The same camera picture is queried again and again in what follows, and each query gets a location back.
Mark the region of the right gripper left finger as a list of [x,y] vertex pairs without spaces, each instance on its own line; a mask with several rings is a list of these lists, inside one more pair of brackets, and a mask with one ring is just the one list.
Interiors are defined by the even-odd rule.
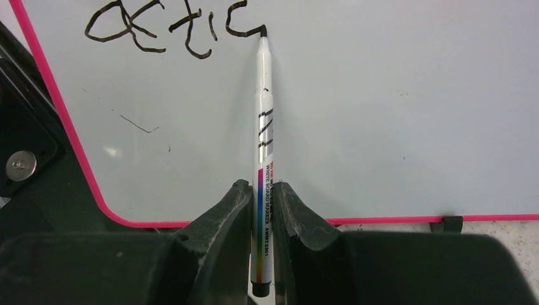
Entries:
[[252,189],[174,233],[24,234],[1,246],[2,304],[247,304]]

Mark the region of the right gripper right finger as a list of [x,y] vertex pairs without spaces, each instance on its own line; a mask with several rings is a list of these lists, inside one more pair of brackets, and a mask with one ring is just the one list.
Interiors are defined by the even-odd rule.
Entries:
[[340,231],[273,185],[277,304],[536,304],[510,252],[486,235]]

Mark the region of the black whiteboard marker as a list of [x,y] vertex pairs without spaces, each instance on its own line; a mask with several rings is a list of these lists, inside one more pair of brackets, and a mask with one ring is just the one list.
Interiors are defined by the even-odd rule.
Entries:
[[256,297],[270,293],[272,265],[273,90],[271,52],[266,26],[259,30],[254,107],[254,173],[250,281]]

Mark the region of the pink-framed whiteboard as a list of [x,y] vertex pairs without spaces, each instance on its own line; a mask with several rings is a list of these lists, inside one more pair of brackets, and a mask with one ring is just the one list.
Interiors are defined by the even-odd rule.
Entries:
[[174,226],[254,160],[337,223],[538,218],[537,1],[12,1],[93,196]]

